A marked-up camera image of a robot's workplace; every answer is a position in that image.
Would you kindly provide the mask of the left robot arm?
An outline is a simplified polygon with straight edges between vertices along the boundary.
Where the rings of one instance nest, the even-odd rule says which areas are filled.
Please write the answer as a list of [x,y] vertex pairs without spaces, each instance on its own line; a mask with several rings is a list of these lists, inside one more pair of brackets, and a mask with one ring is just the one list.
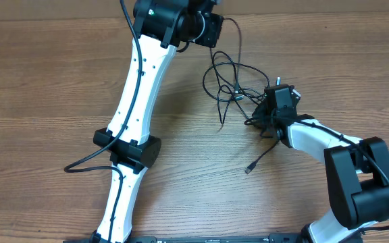
[[139,0],[134,4],[130,69],[118,108],[93,142],[110,152],[111,186],[105,214],[91,242],[126,242],[138,189],[152,167],[161,140],[150,134],[151,116],[163,77],[180,44],[212,48],[223,17],[218,1]]

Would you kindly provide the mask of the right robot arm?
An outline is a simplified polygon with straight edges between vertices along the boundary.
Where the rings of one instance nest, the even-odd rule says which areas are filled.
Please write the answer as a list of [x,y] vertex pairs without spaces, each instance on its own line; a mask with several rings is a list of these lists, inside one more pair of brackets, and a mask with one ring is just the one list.
[[330,210],[307,224],[296,242],[362,242],[368,231],[389,230],[389,150],[378,137],[339,133],[296,111],[293,86],[267,86],[246,125],[324,164]]

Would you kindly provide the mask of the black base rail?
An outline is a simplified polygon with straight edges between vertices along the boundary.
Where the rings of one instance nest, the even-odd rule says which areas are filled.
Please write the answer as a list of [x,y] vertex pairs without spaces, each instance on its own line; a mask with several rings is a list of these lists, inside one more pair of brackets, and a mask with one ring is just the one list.
[[297,243],[308,242],[296,233],[274,233],[268,236],[224,238],[156,238],[153,236],[130,237],[127,243]]

